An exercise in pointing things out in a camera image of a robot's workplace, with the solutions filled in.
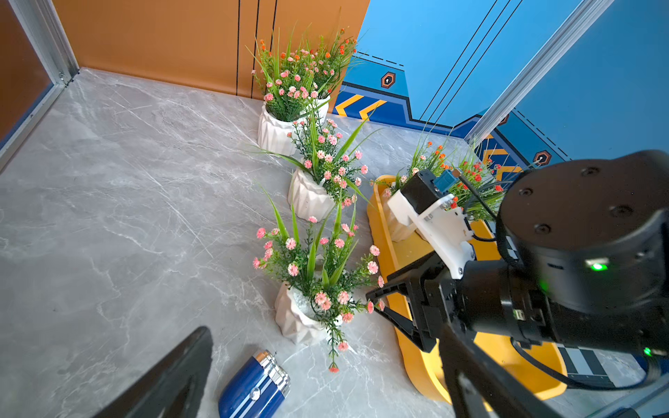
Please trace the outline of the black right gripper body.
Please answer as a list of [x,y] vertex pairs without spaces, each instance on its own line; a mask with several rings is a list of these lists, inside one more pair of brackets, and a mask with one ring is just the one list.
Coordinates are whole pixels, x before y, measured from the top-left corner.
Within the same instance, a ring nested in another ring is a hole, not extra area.
[[453,280],[451,271],[437,255],[429,255],[423,272],[423,292],[428,335],[438,339],[444,325],[451,325],[458,335],[474,340],[477,332],[463,319],[463,306],[458,302],[457,287],[461,280]]

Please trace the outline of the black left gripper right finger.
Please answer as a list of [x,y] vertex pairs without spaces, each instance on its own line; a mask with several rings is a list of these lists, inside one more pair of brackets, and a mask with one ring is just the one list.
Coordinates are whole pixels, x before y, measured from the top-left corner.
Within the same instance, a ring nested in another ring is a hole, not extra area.
[[499,417],[559,416],[449,324],[442,328],[439,352],[457,417],[488,417],[486,405]]

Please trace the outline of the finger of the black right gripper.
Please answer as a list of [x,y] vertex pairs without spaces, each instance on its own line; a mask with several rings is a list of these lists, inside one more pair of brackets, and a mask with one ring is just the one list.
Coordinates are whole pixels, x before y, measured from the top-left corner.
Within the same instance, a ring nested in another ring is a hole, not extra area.
[[385,308],[383,317],[423,353],[430,353],[437,345],[444,325],[440,308],[413,308],[409,319],[396,311]]
[[400,294],[412,308],[444,308],[443,281],[442,261],[416,261],[390,275],[384,287],[367,292],[365,297],[369,301],[378,301],[382,297]]

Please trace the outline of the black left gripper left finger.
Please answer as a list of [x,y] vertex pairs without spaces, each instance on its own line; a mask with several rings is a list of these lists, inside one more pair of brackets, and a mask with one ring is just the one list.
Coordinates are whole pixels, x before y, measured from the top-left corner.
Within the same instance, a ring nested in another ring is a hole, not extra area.
[[97,417],[195,417],[211,369],[213,338],[198,327]]

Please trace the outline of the potted plant orange red flowers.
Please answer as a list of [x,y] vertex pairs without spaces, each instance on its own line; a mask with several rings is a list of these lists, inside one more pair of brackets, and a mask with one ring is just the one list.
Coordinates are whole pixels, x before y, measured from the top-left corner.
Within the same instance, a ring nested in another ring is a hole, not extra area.
[[436,138],[421,139],[405,172],[398,173],[392,180],[376,181],[378,186],[383,186],[383,191],[380,191],[381,204],[393,242],[407,240],[416,231],[416,226],[414,224],[404,226],[397,220],[389,207],[390,198],[420,172],[430,171],[438,178],[444,172],[451,170],[451,155],[456,151],[455,148],[451,148],[454,143],[455,139],[451,136],[441,141]]

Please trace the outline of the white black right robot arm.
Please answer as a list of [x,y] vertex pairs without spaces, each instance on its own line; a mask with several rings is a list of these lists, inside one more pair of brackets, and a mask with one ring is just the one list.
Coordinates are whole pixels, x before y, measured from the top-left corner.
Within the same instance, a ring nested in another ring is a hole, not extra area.
[[496,261],[468,254],[447,228],[447,189],[462,182],[422,170],[390,200],[432,250],[368,293],[373,310],[426,353],[449,325],[466,339],[506,336],[520,355],[545,342],[639,355],[643,385],[657,381],[668,357],[667,154],[522,172],[494,212]]

